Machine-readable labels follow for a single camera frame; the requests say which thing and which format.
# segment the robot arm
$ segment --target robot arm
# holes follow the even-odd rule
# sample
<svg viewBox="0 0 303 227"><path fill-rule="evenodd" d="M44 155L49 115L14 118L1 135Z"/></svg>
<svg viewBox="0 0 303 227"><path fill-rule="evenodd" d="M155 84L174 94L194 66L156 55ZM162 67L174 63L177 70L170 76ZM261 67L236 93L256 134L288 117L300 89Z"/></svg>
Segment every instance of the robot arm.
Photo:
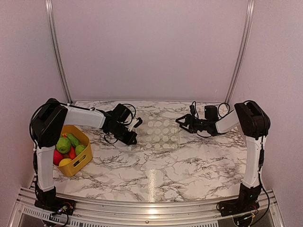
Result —
<svg viewBox="0 0 303 227"><path fill-rule="evenodd" d="M124 122L129 116L132 122ZM34 169L36 172L36 206L57 211L64 204L74 204L74 201L56 197L53 183L53 151L64 125L90 126L112 133L114 137L126 145L136 144L137 134L133 128L142 124L141 118L134 119L132 112L122 104L114 110L104 112L95 108L86 109L68 106L55 99L49 99L38 109L38 113L30 123L31 137L36 144L34 154Z"/></svg>
<svg viewBox="0 0 303 227"><path fill-rule="evenodd" d="M246 170L240 186L239 197L218 204L222 216L238 214L259 208L258 196L261 193L259 175L264 162L264 145L270 127L269 117L254 101L235 104L235 110L221 119L217 116L217 107L206 106L205 118L197 119L191 106L191 114L176 119L180 127L190 133L207 131L211 136L222 135L237 126L241 126L243 139L247 145Z"/></svg>

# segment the yellow plastic bin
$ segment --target yellow plastic bin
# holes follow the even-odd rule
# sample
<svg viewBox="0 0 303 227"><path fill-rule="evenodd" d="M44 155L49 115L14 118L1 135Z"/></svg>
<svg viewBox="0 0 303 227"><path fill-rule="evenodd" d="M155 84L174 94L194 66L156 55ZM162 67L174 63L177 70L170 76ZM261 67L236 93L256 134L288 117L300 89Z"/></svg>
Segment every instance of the yellow plastic bin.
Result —
<svg viewBox="0 0 303 227"><path fill-rule="evenodd" d="M93 159L93 154L91 152L89 138L80 129L73 125L63 126L61 134L64 135L68 133L73 134L80 141L80 144L87 146L81 154L75 157L68 164L64 166L56 166L65 176L74 176Z"/></svg>

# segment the yellow lemon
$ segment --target yellow lemon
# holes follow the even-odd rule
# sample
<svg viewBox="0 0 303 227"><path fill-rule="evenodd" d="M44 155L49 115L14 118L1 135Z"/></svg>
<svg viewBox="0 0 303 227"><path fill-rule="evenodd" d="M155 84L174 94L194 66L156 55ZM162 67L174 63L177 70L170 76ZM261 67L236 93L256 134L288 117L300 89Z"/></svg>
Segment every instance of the yellow lemon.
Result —
<svg viewBox="0 0 303 227"><path fill-rule="evenodd" d="M70 163L70 162L71 162L71 159L70 159L70 158L64 158L64 159L62 159L62 160L60 161L59 166L64 166L64 165L66 165L66 164L68 164L68 163Z"/></svg>

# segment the metal base platform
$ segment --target metal base platform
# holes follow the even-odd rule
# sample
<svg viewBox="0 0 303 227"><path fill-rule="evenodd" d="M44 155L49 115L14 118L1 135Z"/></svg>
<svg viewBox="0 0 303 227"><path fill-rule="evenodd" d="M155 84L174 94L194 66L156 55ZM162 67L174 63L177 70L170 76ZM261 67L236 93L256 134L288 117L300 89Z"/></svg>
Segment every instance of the metal base platform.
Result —
<svg viewBox="0 0 303 227"><path fill-rule="evenodd" d="M268 194L271 200L269 214L272 218L272 226L284 227L275 195L272 190L268 191ZM222 198L191 202L148 203L105 201L63 194L57 194L57 196L76 201L74 214L70 216L68 224L71 227L224 227L226 225L220 225L223 220L249 213L221 217L216 205L222 201ZM236 196L225 199L236 199ZM34 190L21 188L10 220L10 227L21 227L20 222L23 215L53 223L63 224L66 221L65 215L50 218L51 212L35 207L35 200ZM264 193L259 196L259 204L260 211L267 207L267 198Z"/></svg>

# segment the marble table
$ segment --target marble table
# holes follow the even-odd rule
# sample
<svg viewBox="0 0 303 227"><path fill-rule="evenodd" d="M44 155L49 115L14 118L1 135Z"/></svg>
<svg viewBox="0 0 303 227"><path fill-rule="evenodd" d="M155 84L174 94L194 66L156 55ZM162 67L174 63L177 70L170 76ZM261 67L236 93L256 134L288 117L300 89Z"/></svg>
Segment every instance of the marble table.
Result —
<svg viewBox="0 0 303 227"><path fill-rule="evenodd" d="M108 144L101 130L81 127L90 138L93 160L73 177L54 167L57 192L147 202L196 201L239 193L246 146L237 129L208 139L182 130L175 119L189 113L189 102L95 101L76 105L108 111L118 103L133 104L136 116L143 119L136 129L138 144ZM197 103L200 118L204 105L210 103Z"/></svg>

